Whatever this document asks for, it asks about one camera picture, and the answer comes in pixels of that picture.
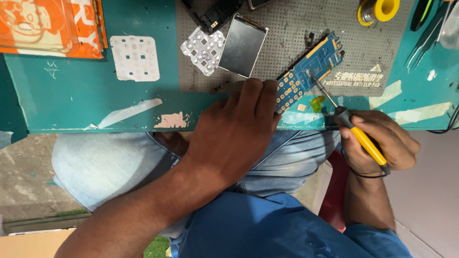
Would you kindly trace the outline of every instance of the black wire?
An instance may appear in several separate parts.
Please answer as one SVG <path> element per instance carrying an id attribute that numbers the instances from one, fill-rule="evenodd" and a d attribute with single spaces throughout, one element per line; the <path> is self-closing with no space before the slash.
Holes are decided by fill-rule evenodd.
<path id="1" fill-rule="evenodd" d="M 451 130 L 457 130 L 459 129 L 459 127 L 453 128 L 453 126 L 455 126 L 458 121 L 459 121 L 459 107 L 456 107 L 456 109 L 453 112 L 453 115 L 451 116 L 451 119 L 449 120 L 448 127 L 446 127 L 446 130 L 428 130 L 427 132 L 431 132 L 434 134 L 444 134 Z"/>
<path id="2" fill-rule="evenodd" d="M 344 157 L 344 149 L 343 148 L 341 148 L 341 155 Z M 354 169 L 351 168 L 351 166 L 349 166 L 349 168 L 350 168 L 351 172 L 354 173 L 354 175 L 359 176 L 359 177 L 363 177 L 363 178 L 381 178 L 381 177 L 386 177 L 386 176 L 390 175 L 390 172 L 388 174 L 384 172 L 384 174 L 382 174 L 382 175 L 367 176 L 367 175 L 362 175 L 360 173 L 355 172 Z"/>

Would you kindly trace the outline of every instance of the hand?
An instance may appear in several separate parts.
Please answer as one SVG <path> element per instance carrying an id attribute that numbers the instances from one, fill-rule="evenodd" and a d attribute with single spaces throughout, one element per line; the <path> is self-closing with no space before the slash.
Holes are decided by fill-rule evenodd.
<path id="1" fill-rule="evenodd" d="M 277 81 L 247 79 L 242 91 L 220 99 L 199 117 L 182 162 L 205 171 L 222 189 L 239 181 L 263 156 L 277 123 Z"/>
<path id="2" fill-rule="evenodd" d="M 378 142 L 391 170 L 405 170 L 416 164 L 415 155 L 421 146 L 398 123 L 380 111 L 352 110 L 350 113 L 353 115 L 352 124 Z M 340 132 L 341 145 L 349 166 L 360 174 L 380 175 L 381 168 L 362 148 L 351 130 L 340 127 Z"/>

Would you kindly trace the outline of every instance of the light blue jeans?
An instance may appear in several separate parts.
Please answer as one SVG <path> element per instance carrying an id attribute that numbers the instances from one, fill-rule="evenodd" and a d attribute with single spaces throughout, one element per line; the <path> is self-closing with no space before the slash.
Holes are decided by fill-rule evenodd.
<path id="1" fill-rule="evenodd" d="M 331 155 L 338 136 L 338 131 L 276 131 L 264 156 L 227 191 L 259 197 L 292 194 Z M 56 184 L 93 212 L 160 177 L 180 158 L 150 133 L 79 133 L 59 134 L 52 164 Z M 161 235 L 177 238 L 188 218 Z"/>

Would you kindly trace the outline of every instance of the yellow solder spool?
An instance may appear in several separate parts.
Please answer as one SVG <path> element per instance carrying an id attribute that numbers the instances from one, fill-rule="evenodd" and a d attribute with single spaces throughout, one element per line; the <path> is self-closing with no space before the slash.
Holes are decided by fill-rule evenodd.
<path id="1" fill-rule="evenodd" d="M 394 18 L 400 0 L 364 0 L 357 11 L 358 22 L 369 26 L 375 21 L 387 22 Z"/>

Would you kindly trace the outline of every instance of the blue circuit board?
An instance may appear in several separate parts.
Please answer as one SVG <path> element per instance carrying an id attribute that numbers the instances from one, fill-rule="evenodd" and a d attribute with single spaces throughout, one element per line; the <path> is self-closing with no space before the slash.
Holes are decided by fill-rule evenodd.
<path id="1" fill-rule="evenodd" d="M 275 111 L 279 114 L 287 111 L 303 93 L 310 91 L 315 83 L 307 74 L 311 69 L 313 75 L 321 80 L 343 61 L 342 44 L 335 32 L 317 44 L 305 57 L 300 59 L 293 69 L 277 81 L 277 104 Z"/>

